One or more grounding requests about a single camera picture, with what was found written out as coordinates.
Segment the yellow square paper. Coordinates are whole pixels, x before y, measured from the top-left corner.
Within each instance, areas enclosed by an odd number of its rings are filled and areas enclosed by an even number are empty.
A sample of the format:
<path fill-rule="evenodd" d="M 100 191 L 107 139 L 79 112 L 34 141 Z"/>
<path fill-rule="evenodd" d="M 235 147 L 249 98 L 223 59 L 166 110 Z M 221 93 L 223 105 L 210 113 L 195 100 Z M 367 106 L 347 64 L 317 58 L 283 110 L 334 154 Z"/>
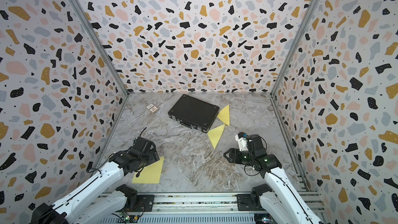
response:
<path fill-rule="evenodd" d="M 225 106 L 217 116 L 224 124 L 230 125 L 230 105 Z"/>
<path fill-rule="evenodd" d="M 160 157 L 159 161 L 145 167 L 139 177 L 135 173 L 132 183 L 133 184 L 159 184 L 162 174 L 164 157 Z"/>
<path fill-rule="evenodd" d="M 222 124 L 222 125 L 220 125 L 216 128 L 213 128 L 207 132 L 208 138 L 209 138 L 211 145 L 214 149 L 216 149 L 216 147 L 221 139 L 221 136 L 224 132 L 225 127 L 226 127 L 226 125 Z"/>

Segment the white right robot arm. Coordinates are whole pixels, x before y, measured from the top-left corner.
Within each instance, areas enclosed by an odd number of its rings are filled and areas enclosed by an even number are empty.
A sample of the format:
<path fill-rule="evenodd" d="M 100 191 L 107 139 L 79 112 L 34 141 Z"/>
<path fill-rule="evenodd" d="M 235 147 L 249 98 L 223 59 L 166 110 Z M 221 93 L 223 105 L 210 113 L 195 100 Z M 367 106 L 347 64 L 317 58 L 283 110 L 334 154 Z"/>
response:
<path fill-rule="evenodd" d="M 238 207 L 244 211 L 264 209 L 278 224 L 323 223 L 292 185 L 277 157 L 267 153 L 261 136 L 240 132 L 235 140 L 239 147 L 230 148 L 223 156 L 229 163 L 253 168 L 265 180 L 252 188 L 250 198 L 237 197 Z"/>

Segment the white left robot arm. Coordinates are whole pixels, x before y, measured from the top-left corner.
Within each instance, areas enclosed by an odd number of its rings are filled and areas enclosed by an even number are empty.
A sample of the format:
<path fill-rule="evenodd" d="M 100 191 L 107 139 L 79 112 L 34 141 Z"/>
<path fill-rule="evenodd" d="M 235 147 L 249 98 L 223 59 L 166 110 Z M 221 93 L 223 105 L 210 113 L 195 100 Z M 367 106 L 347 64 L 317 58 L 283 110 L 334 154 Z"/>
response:
<path fill-rule="evenodd" d="M 96 224 L 117 211 L 144 212 L 145 204 L 139 201 L 137 191 L 125 184 L 106 198 L 98 202 L 95 199 L 129 173 L 140 174 L 159 159 L 155 143 L 139 136 L 130 148 L 111 154 L 95 174 L 74 191 L 51 205 L 38 206 L 31 223 Z"/>

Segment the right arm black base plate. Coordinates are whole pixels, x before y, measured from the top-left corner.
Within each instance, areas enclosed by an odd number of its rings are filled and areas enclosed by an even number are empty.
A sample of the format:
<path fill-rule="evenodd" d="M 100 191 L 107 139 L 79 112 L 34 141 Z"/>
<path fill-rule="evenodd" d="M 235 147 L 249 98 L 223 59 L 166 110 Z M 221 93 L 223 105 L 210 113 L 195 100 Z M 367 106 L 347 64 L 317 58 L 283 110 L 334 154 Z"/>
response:
<path fill-rule="evenodd" d="M 239 211 L 263 211 L 257 196 L 252 194 L 236 195 L 237 207 Z"/>

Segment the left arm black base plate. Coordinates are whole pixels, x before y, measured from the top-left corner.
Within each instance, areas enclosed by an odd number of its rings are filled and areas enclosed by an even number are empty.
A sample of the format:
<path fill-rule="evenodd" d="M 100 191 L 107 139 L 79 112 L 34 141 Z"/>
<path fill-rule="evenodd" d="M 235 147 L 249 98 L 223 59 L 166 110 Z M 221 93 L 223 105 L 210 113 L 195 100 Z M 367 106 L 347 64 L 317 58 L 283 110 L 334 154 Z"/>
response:
<path fill-rule="evenodd" d="M 155 195 L 136 195 L 127 197 L 123 208 L 117 212 L 151 212 Z"/>

